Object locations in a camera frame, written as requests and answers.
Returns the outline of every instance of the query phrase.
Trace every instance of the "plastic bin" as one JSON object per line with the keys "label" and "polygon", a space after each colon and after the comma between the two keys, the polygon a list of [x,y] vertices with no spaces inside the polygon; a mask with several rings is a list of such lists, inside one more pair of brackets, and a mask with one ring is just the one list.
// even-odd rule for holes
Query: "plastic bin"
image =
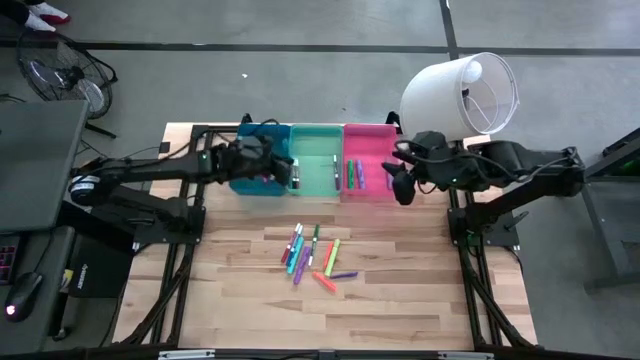
{"label": "plastic bin", "polygon": [[[342,196],[390,197],[393,191],[387,185],[387,172],[382,163],[391,158],[396,141],[396,128],[393,125],[347,124],[344,126],[344,157]],[[357,172],[354,174],[354,187],[348,186],[348,161],[362,162],[365,188],[360,187]]]}
{"label": "plastic bin", "polygon": [[[273,152],[280,156],[289,156],[289,140],[291,126],[276,124],[241,124],[237,136],[267,135],[274,139]],[[240,195],[282,196],[287,188],[274,180],[255,177],[253,180],[235,179],[229,182],[229,187]]]}
{"label": "plastic bin", "polygon": [[290,156],[298,159],[300,186],[289,192],[302,196],[338,196],[333,156],[342,165],[342,126],[294,125],[291,128]]}

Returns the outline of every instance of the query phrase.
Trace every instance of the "fan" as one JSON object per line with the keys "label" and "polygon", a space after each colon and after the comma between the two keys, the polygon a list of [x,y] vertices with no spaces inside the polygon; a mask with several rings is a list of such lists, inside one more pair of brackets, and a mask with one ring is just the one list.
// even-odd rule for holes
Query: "fan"
{"label": "fan", "polygon": [[[87,100],[89,119],[104,116],[111,107],[116,72],[73,40],[49,31],[27,30],[18,39],[17,50],[22,76],[42,99]],[[102,66],[111,71],[111,79]]]}

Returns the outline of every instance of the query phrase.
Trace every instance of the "teal bin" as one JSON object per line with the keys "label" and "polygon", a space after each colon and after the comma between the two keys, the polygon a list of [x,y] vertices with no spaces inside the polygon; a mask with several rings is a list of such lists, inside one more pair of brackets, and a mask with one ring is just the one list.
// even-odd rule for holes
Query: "teal bin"
{"label": "teal bin", "polygon": [[[338,196],[342,180],[342,126],[294,125],[291,128],[290,156],[298,160],[298,189],[301,196]],[[333,158],[338,161],[336,181]]]}
{"label": "teal bin", "polygon": [[[237,136],[266,135],[274,140],[273,152],[280,156],[289,156],[289,140],[291,126],[276,124],[241,124],[238,127]],[[229,182],[229,187],[240,195],[282,196],[287,193],[287,188],[274,180],[260,176],[251,179],[235,179]]]}

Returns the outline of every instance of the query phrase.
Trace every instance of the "pink bin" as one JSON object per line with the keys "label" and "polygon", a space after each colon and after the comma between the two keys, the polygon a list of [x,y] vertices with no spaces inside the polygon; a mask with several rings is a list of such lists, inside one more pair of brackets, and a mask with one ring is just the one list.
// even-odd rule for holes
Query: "pink bin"
{"label": "pink bin", "polygon": [[[347,124],[344,126],[344,145],[342,159],[342,196],[390,198],[393,192],[387,185],[387,172],[382,163],[388,161],[396,141],[396,128],[393,125]],[[357,171],[354,176],[354,188],[349,189],[348,162],[362,161],[365,188],[360,188]]]}

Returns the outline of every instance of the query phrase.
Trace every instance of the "concrete floor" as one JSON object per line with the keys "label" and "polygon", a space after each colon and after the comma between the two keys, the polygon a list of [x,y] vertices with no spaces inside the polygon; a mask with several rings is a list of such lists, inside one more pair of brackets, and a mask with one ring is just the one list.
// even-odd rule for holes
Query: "concrete floor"
{"label": "concrete floor", "polygon": [[[297,45],[446,45],[438,0],[54,0],[76,39],[116,42]],[[459,46],[638,48],[635,0],[450,0]],[[0,24],[0,34],[15,34]],[[166,122],[382,122],[407,82],[447,54],[92,51],[117,69],[112,110],[85,134],[112,156],[160,141]],[[591,164],[640,126],[637,57],[507,56],[521,105],[496,139],[534,149],[578,147]],[[0,50],[0,93],[36,99]],[[581,197],[526,206],[518,225],[540,344],[557,350],[640,355],[640,287],[587,295],[610,273]],[[102,336],[104,330],[95,332]],[[90,335],[70,342],[91,343]]]}

